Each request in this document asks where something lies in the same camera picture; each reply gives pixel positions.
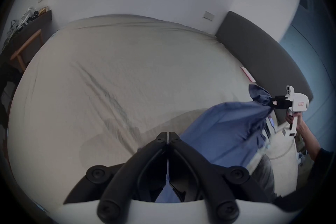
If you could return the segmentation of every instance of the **beige bed sheet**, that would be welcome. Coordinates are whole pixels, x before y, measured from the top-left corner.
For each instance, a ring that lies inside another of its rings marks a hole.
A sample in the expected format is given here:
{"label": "beige bed sheet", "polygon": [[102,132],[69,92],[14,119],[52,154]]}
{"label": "beige bed sheet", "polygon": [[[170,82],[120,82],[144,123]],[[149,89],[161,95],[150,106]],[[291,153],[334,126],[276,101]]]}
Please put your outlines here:
{"label": "beige bed sheet", "polygon": [[15,92],[13,175],[55,210],[89,167],[126,162],[215,104],[250,101],[240,67],[213,36],[183,25],[131,15],[71,22],[35,55]]}

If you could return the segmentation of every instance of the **blue wall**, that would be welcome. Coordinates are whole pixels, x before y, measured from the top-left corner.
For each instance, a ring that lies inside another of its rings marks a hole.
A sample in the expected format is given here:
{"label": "blue wall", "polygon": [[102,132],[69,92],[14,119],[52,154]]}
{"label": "blue wall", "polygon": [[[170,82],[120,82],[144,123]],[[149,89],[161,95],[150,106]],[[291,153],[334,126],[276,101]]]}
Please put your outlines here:
{"label": "blue wall", "polygon": [[326,150],[336,145],[336,34],[322,0],[299,5],[280,45],[291,55],[313,92],[303,114],[307,125]]}

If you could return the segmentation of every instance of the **wooden table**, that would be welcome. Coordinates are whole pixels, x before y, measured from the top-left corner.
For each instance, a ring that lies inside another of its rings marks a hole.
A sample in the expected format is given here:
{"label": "wooden table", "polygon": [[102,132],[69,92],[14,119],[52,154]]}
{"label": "wooden table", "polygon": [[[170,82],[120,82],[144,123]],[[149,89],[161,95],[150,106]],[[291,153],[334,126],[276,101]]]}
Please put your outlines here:
{"label": "wooden table", "polygon": [[19,32],[9,44],[4,48],[0,54],[0,66],[7,62],[10,63],[11,56],[34,34],[37,30],[43,29],[45,25],[51,22],[51,10],[46,13],[41,14],[35,20],[30,22],[26,27],[24,27],[21,32]]}
{"label": "wooden table", "polygon": [[37,37],[40,38],[40,43],[41,43],[41,47],[43,46],[43,38],[42,38],[42,33],[41,33],[41,29],[38,29],[31,37],[28,38],[28,40],[21,46],[21,48],[19,48],[17,51],[15,51],[13,53],[13,55],[11,56],[10,60],[14,60],[15,58],[17,59],[17,61],[19,62],[19,65],[22,69],[22,71],[24,72],[26,70],[26,65],[22,59],[21,53],[23,52],[23,50],[28,47],[31,42],[33,42]]}

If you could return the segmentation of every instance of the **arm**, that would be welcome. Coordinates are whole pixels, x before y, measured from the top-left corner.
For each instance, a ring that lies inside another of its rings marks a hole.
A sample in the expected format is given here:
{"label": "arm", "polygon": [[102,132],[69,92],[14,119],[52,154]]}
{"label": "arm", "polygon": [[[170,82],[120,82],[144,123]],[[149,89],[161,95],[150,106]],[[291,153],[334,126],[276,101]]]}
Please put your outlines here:
{"label": "arm", "polygon": [[[321,146],[319,142],[317,141],[316,137],[313,135],[313,133],[309,130],[308,126],[302,119],[302,113],[294,113],[293,116],[297,116],[297,127],[296,131],[298,134],[301,135],[305,147],[313,161],[315,161]],[[293,122],[293,116],[290,116],[287,112],[286,120],[289,123]]]}

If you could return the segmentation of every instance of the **gray upholstered headboard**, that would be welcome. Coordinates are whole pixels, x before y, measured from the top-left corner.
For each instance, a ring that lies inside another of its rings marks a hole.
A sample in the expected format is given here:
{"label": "gray upholstered headboard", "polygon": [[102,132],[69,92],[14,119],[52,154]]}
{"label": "gray upholstered headboard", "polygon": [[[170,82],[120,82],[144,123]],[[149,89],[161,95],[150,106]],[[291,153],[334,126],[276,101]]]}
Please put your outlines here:
{"label": "gray upholstered headboard", "polygon": [[[271,96],[285,95],[286,86],[291,85],[295,92],[313,99],[307,80],[291,56],[254,23],[230,11],[216,37]],[[284,122],[285,111],[275,110],[275,114],[279,123]]]}

